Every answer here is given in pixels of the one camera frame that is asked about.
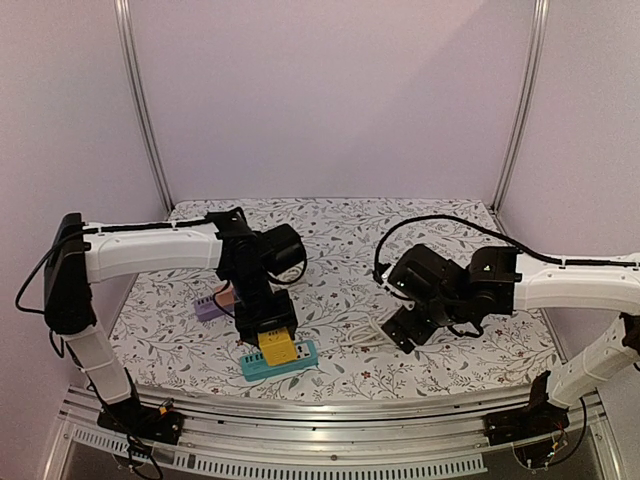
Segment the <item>pink charger plug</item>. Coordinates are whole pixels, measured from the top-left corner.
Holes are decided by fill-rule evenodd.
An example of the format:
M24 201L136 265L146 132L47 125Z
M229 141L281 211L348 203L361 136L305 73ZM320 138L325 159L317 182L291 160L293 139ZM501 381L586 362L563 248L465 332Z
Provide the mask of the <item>pink charger plug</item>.
M235 304L234 290L231 286L227 288L218 288L214 292L215 301L225 310L232 310Z

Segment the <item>yellow cube socket adapter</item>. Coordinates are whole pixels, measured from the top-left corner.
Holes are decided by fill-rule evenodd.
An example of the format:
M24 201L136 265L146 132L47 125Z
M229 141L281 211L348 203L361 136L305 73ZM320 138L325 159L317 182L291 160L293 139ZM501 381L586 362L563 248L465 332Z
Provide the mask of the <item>yellow cube socket adapter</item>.
M264 360L270 367L297 359L296 347L287 328L259 333L258 346Z

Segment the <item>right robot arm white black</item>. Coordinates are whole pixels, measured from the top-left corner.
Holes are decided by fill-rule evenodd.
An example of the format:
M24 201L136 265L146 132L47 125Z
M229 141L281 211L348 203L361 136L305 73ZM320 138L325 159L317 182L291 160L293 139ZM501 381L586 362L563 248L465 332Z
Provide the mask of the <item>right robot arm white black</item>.
M395 264L374 265L374 279L401 296L403 306L382 326L404 352L423 345L439 328L474 326L490 315L548 308L607 310L611 326L565 364L531 384L525 406L483 418L491 445L516 442L569 425L568 410L583 395L639 360L639 256L553 258L518 247L477 250L461 267L424 244Z

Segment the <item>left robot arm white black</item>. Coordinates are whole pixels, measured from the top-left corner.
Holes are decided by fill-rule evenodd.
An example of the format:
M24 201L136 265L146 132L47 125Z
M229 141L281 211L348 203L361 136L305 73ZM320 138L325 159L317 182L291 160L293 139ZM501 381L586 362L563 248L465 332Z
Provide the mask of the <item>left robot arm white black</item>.
M179 270L211 271L232 287L232 317L240 340L261 351L274 333L292 342L298 327L280 275L305 268L301 236L289 224L252 229L241 208L180 221L87 223L66 215L44 256L44 320L70 352L100 402L100 427L132 443L178 444L185 418L172 400L140 400L93 307L95 284Z

